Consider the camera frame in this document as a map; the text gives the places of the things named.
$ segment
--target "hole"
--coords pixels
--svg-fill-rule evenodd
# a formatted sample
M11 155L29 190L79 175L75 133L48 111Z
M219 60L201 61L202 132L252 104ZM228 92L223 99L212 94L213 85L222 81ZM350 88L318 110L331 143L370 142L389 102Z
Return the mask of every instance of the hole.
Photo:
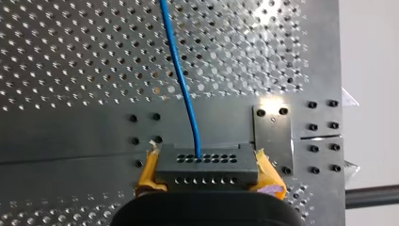
M176 184L181 184L183 182L183 178L181 178L181 177L176 177L175 178L175 183Z
M206 184L211 183L211 180L207 177L204 177L204 178L202 178L202 183L206 185Z
M141 160L137 159L135 161L135 167L136 168L141 168L142 166L143 166L143 162Z
M256 115L259 117L263 117L264 115L266 115L266 112L263 109L259 109L256 111Z
M286 115L286 114L288 114L288 109L285 107L280 108L279 113L280 113L280 115Z
M152 92L154 94L159 94L161 92L161 89L159 87L155 87L155 88L152 89Z
M222 179L220 179L221 184L227 184L228 182L229 182L229 177L222 177Z
M237 184L237 182L238 182L238 179L237 179L236 177L233 177L233 178L231 178L231 180L230 180L230 184L232 184L232 185Z
M155 141L156 143L162 143L162 141L164 141L164 140L162 139L161 136L156 136L155 139L154 139L154 141Z
M136 115L131 115L130 116L130 121L137 122L137 116Z
M139 140L137 137L133 137L133 138L132 138L132 143L133 143L134 145L138 145L138 144L140 143L140 140Z
M154 113L152 115L152 119L155 121L160 121L161 120L161 115L159 113Z
M184 178L184 183L185 184L191 184L193 182L193 180L190 178L190 177L186 177L186 178Z

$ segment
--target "black object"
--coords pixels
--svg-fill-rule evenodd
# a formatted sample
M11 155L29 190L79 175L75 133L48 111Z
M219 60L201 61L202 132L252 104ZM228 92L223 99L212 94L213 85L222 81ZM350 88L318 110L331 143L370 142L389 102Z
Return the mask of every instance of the black object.
M334 101L334 100L331 100L331 101L328 102L328 105L332 106L332 107L336 107L336 106L338 106L338 104L339 103L337 101Z
M152 115L152 119L155 121L160 121L161 120L161 115L159 113L154 113Z
M266 112L263 109L259 109L256 112L256 115L259 116L259 117L263 117L264 115L266 115Z
M319 152L319 147L315 146L315 145L311 145L309 147L309 151L313 152L313 153L318 153Z
M316 124L309 124L309 127L308 127L310 130L312 130L312 131L317 131L318 129L319 129L319 126L317 126Z
M316 168L316 167L310 167L310 168L309 168L309 171L310 171L311 173L314 173L314 174L319 174L319 173L320 173L320 169L318 169L318 168Z
M315 109L317 107L317 103L316 102L309 102L308 103L308 107L312 108L312 109Z
M124 205L111 226L300 226L294 208L257 192L154 192Z
M338 124L335 121L332 121L332 122L329 123L328 127L331 128L331 129L339 129L340 128L340 124Z
M378 186L345 191L346 209L399 203L399 186Z

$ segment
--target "perforated metal panel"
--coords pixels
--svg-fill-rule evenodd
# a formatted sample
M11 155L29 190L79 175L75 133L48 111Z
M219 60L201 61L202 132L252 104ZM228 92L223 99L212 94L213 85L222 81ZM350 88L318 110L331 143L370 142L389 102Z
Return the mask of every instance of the perforated metal panel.
M291 140L341 133L338 1L175 0L169 8L203 146L254 142L252 108L267 105L269 117L286 106L291 126L281 133L291 138L279 137L266 152L279 171L293 163L286 180L306 183L320 200L315 209L342 202L341 176L326 175L337 182L326 195L323 182L300 169L313 160L295 149L291 160L272 154ZM150 139L192 147L169 55L155 0L0 1L0 214L12 212L0 222L12 223L19 211L26 212L21 223L33 209L62 212L58 197L99 194L88 204L93 211L123 203L116 194L134 196L136 161L145 162ZM52 207L26 206L41 200ZM329 208L306 222L343 219L340 203ZM48 213L38 220L60 217ZM96 224L103 214L79 220ZM59 223L83 223L67 219Z

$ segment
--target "wire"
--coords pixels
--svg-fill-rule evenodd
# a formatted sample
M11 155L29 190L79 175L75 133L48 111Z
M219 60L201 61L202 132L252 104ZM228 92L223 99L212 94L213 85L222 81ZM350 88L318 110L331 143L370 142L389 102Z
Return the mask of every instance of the wire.
M169 42L169 49L172 55L174 68L177 73L177 79L182 89L182 95L184 98L185 109L187 110L188 118L191 124L191 130L193 131L194 145L196 150L196 157L201 158L201 145L200 145L200 131L196 121L196 114L194 113L193 104L191 103L190 94L187 90L187 85L184 80L182 65L180 63L179 52L176 47L176 42L173 37L173 26L169 18L167 0L159 0L162 11L162 18L164 19L165 30L167 31L167 37Z

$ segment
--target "screw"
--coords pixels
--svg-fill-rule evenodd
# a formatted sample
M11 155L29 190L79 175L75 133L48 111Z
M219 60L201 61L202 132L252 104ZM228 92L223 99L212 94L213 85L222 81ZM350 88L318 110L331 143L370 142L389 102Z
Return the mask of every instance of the screw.
M332 107L336 107L336 106L338 106L338 102L334 101L334 100L331 100L331 101L328 102L328 105L332 106Z
M281 170L284 174L291 174L293 172L289 167L282 167Z
M315 146L315 145L311 145L309 147L309 151L313 152L313 153L318 153L319 152L319 147Z
M143 166L143 162L141 162L141 160L137 159L137 160L135 161L135 167L141 168L142 166Z
M155 141L156 143L162 143L162 141L164 141L164 140L162 139L161 136L156 136L155 139L154 139L154 141Z
M140 143L140 140L139 140L137 137L133 137L133 138L132 138L132 143L133 143L134 145L138 145L138 144Z
M259 110L256 112L256 115L259 116L259 117L263 117L263 116L266 115L266 112L265 112L263 109L259 109Z
M335 121L332 121L332 122L329 123L328 127L331 128L331 129L338 129L338 128L340 128L340 124L338 124Z
M158 114L158 113L154 113L152 115L152 119L155 120L155 121L160 121L161 120L161 115Z
M311 123L311 124L309 124L308 128L310 130L312 130L312 131L317 131L319 129L319 126L317 126L316 124Z
M334 151L339 151L339 150L341 149L341 146L340 146L339 144L331 144L331 145L329 146L329 148L330 148L331 150L334 150Z
M320 173L320 170L318 168L316 168L316 167L310 167L309 171L311 173L314 173L314 174L319 174Z
M280 113L280 115L286 115L286 114L288 114L288 109L285 107L280 108L279 113Z
M339 171L341 171L341 167L338 166L338 165L332 165L332 166L331 166L331 170L336 171L336 172L339 172Z
M131 115L130 116L130 121L137 122L137 116L136 115Z
M315 109L317 107L317 103L316 102L308 102L308 107Z

